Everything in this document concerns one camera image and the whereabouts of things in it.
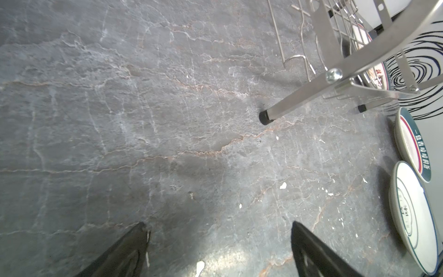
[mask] oval plate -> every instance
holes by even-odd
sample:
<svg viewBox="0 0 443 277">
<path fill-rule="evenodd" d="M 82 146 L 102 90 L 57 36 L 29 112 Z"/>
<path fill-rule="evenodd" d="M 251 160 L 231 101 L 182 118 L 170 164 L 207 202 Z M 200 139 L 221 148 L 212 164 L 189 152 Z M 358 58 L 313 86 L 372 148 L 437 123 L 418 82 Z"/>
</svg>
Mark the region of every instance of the oval plate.
<svg viewBox="0 0 443 277">
<path fill-rule="evenodd" d="M 420 179 L 431 181 L 431 164 L 426 146 L 412 115 L 406 108 L 400 108 L 395 118 L 395 141 L 401 157 L 410 164 Z"/>
<path fill-rule="evenodd" d="M 437 271 L 437 234 L 426 195 L 414 169 L 404 161 L 394 168 L 389 206 L 397 231 L 419 267 L 428 275 Z"/>
</svg>

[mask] dish rack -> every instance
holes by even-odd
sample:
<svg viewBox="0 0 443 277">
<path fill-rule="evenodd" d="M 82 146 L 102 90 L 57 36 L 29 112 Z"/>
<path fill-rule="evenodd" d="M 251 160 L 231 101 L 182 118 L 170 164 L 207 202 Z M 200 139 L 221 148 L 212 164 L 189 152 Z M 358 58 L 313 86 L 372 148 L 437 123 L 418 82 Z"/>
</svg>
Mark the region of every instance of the dish rack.
<svg viewBox="0 0 443 277">
<path fill-rule="evenodd" d="M 267 1 L 283 66 L 287 68 L 290 60 L 303 59 L 307 83 L 260 112 L 259 119 L 264 125 L 320 95 L 324 99 L 358 98 L 365 103 L 358 106 L 359 111 L 364 112 L 399 98 L 420 94 L 421 90 L 443 82 L 442 74 L 417 84 L 402 48 L 440 10 L 441 0 L 411 0 L 395 22 L 391 20 L 384 0 L 373 0 L 384 29 L 374 39 L 368 32 L 370 26 L 359 16 L 354 0 L 296 0 L 289 9 L 302 20 L 299 35 L 303 53 L 288 59 L 285 58 L 271 0 Z M 303 31 L 308 23 L 315 32 L 316 47 L 313 50 L 304 41 Z M 310 57 L 313 55 L 318 56 L 321 70 L 312 66 Z M 388 90 L 389 78 L 383 61 L 391 56 L 395 57 L 406 84 L 403 90 Z"/>
</svg>

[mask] black rubber foot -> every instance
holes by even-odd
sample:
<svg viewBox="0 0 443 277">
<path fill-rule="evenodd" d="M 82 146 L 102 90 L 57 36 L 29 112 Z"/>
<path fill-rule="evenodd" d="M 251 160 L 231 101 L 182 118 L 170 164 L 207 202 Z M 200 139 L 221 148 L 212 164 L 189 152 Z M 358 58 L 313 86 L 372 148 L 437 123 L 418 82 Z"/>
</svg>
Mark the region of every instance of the black rubber foot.
<svg viewBox="0 0 443 277">
<path fill-rule="evenodd" d="M 269 123 L 271 123 L 271 122 L 274 121 L 273 119 L 272 119 L 272 120 L 269 120 L 269 117 L 268 117 L 268 111 L 267 111 L 267 110 L 266 110 L 266 111 L 263 111 L 263 112 L 260 112 L 258 118 L 260 119 L 260 122 L 261 122 L 263 125 L 268 125 Z"/>
<path fill-rule="evenodd" d="M 364 113 L 365 111 L 367 111 L 368 109 L 366 108 L 366 105 L 365 104 L 363 104 L 363 105 L 359 105 L 358 106 L 358 111 L 360 112 L 360 113 Z"/>
</svg>

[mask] wall with black circular pattern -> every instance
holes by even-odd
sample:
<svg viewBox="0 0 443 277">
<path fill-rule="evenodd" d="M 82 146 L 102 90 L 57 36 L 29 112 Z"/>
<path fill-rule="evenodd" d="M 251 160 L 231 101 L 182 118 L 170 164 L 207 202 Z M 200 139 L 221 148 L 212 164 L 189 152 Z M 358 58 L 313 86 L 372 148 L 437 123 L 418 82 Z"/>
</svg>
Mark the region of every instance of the wall with black circular pattern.
<svg viewBox="0 0 443 277">
<path fill-rule="evenodd" d="M 404 52 L 416 81 L 424 82 L 440 75 L 443 66 L 443 20 L 434 21 L 423 33 L 409 43 Z M 394 57 L 385 62 L 390 77 L 390 89 L 405 88 L 403 77 Z M 419 96 L 399 100 L 414 120 L 424 120 L 443 114 L 443 84 L 422 90 Z"/>
</svg>

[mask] screw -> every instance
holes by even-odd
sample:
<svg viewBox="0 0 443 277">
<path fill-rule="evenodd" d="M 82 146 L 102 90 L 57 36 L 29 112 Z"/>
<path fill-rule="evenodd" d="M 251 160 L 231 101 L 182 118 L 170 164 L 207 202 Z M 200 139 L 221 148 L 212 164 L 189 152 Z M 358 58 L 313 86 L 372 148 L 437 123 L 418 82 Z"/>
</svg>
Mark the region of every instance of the screw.
<svg viewBox="0 0 443 277">
<path fill-rule="evenodd" d="M 416 86 L 414 86 L 414 85 L 410 86 L 410 87 L 409 87 L 409 90 L 412 91 L 412 92 L 417 92 L 417 91 L 419 91 L 418 87 L 416 87 Z"/>
<path fill-rule="evenodd" d="M 326 72 L 326 82 L 333 84 L 343 77 L 343 72 L 339 68 L 331 68 Z"/>
</svg>

